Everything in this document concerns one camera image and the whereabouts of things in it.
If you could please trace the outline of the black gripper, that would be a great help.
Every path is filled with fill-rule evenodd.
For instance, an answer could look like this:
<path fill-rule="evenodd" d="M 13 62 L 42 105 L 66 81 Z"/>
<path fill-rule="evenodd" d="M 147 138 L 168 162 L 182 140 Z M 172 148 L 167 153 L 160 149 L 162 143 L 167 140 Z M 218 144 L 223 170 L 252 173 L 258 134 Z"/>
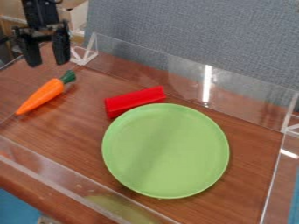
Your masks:
<path fill-rule="evenodd" d="M 38 67 L 43 63 L 40 47 L 36 41 L 52 41 L 52 50 L 58 65 L 70 62 L 71 29 L 68 20 L 63 19 L 59 23 L 47 24 L 39 28 L 32 28 L 27 25 L 15 25 L 12 32 L 12 38 L 19 38 L 19 47 L 30 67 Z"/>

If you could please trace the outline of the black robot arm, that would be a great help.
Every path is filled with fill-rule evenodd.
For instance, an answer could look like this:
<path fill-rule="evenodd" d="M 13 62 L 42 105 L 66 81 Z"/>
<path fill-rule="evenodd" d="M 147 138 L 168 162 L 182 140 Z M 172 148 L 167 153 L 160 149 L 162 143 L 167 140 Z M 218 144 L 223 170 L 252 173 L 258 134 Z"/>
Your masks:
<path fill-rule="evenodd" d="M 56 64 L 71 60 L 71 31 L 68 21 L 60 20 L 56 5 L 62 0 L 22 0 L 27 26 L 13 27 L 13 40 L 30 67 L 43 63 L 39 44 L 51 42 Z"/>

